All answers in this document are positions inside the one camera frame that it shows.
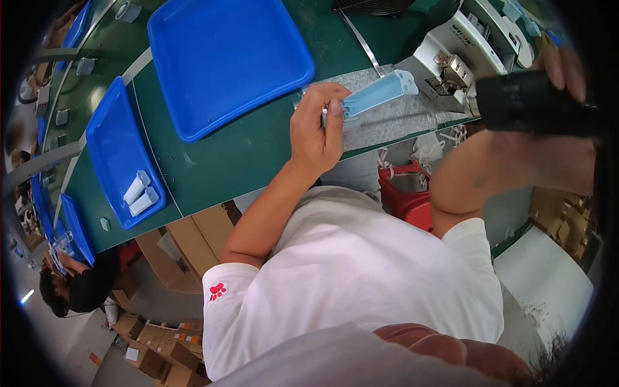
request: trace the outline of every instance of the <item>worker in black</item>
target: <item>worker in black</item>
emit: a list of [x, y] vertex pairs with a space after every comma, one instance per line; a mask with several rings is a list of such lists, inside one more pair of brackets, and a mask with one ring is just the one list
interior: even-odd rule
[[112, 247], [95, 257], [93, 267], [78, 262], [65, 253], [58, 254], [68, 276], [41, 271], [40, 290], [43, 301], [54, 314], [65, 317], [69, 310], [90, 312], [103, 305], [127, 263], [141, 254], [136, 242], [127, 247]]

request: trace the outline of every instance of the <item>stool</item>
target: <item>stool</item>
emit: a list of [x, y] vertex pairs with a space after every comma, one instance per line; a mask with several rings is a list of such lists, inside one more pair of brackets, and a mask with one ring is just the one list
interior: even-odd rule
[[[418, 162], [411, 160], [411, 164], [394, 167], [393, 173], [400, 175], [402, 173], [420, 172], [428, 179], [428, 188], [430, 187], [430, 174], [424, 170]], [[402, 192], [391, 183], [391, 172], [389, 169], [378, 170], [378, 183], [381, 185], [381, 196], [383, 202], [391, 215], [402, 219], [408, 224], [412, 224], [422, 230], [433, 233], [432, 227], [432, 209], [430, 206], [429, 191], [422, 192]]]

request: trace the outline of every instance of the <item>green workbench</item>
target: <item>green workbench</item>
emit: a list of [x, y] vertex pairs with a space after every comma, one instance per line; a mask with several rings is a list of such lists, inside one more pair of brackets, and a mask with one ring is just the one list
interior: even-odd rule
[[[107, 12], [82, 48], [86, 56], [98, 58], [93, 74], [77, 77], [73, 66], [62, 86], [54, 110], [70, 108], [69, 122], [62, 128], [52, 123], [49, 130], [66, 133], [69, 142], [81, 137], [111, 81], [149, 47], [146, 23], [164, 1], [142, 0], [144, 9], [133, 24], [114, 20], [121, 3], [117, 2]], [[371, 67], [341, 15], [331, 11], [331, 0], [283, 0], [283, 3], [316, 64], [314, 81]], [[411, 33], [422, 26], [423, 17], [414, 11], [396, 19], [350, 15], [381, 64], [392, 63], [397, 58]], [[143, 223], [123, 230], [105, 199], [86, 147], [72, 172], [66, 194], [77, 203], [95, 251], [262, 188], [290, 157], [288, 122], [298, 92], [265, 103], [201, 140], [187, 144], [178, 138], [173, 127], [152, 62], [129, 83], [127, 90], [152, 165], [155, 169], [158, 165], [162, 171], [160, 178], [167, 187], [166, 206]], [[347, 152], [344, 158], [384, 145]], [[67, 165], [68, 162], [58, 168], [66, 170]], [[110, 222], [109, 232], [100, 225], [102, 217]]]

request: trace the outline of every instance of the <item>blue tray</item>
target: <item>blue tray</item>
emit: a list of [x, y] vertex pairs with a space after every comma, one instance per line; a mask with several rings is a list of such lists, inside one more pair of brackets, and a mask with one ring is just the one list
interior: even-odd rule
[[76, 203], [70, 196], [64, 193], [60, 193], [60, 199], [63, 201], [64, 215], [67, 217], [67, 223], [69, 224], [69, 230], [73, 234], [73, 240], [84, 258], [92, 266], [95, 264], [95, 252], [84, 232], [84, 225], [77, 211]]
[[316, 70], [280, 0], [169, 0], [147, 29], [163, 97], [185, 142], [306, 85]]
[[[58, 221], [56, 222], [56, 231], [58, 232], [58, 235], [62, 235], [67, 232], [67, 228], [64, 226], [64, 222], [62, 219], [58, 219]], [[71, 256], [71, 254], [69, 253], [69, 256], [73, 258], [73, 260], [77, 262], [81, 262], [82, 258], [80, 257], [78, 253], [79, 250], [77, 249], [77, 246], [74, 240], [69, 243], [69, 247], [71, 247], [71, 249], [73, 250], [73, 255], [74, 255], [74, 256]]]
[[37, 118], [37, 141], [40, 147], [43, 147], [44, 137], [45, 137], [45, 117]]
[[[71, 24], [71, 26], [69, 27], [67, 35], [64, 36], [63, 43], [62, 45], [60, 45], [60, 47], [71, 48], [75, 46], [79, 35], [81, 35], [82, 31], [84, 31], [84, 24], [86, 24], [86, 15], [88, 15], [89, 9], [90, 0], [88, 0], [86, 4], [84, 4], [82, 10], [79, 11], [79, 13], [77, 14], [76, 19], [73, 20], [73, 24]], [[64, 61], [59, 61], [56, 65], [56, 72], [62, 70], [64, 65]]]
[[30, 179], [32, 199], [35, 201], [35, 209], [37, 210], [37, 216], [41, 220], [41, 227], [43, 227], [45, 237], [51, 243], [54, 241], [54, 225], [51, 222], [49, 213], [47, 212], [45, 199], [43, 198], [43, 192], [41, 191], [41, 185], [39, 184], [38, 179], [39, 175], [32, 176]]
[[[103, 193], [125, 230], [165, 207], [165, 191], [146, 154], [131, 113], [123, 78], [116, 77], [86, 125], [86, 141]], [[138, 170], [149, 174], [159, 201], [136, 217], [123, 199]]]

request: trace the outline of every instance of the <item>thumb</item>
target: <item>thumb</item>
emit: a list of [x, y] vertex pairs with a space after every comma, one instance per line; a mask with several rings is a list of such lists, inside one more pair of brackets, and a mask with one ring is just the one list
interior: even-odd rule
[[328, 149], [341, 151], [342, 130], [344, 129], [344, 117], [342, 116], [342, 104], [335, 98], [329, 102], [329, 111], [324, 128], [325, 145]]

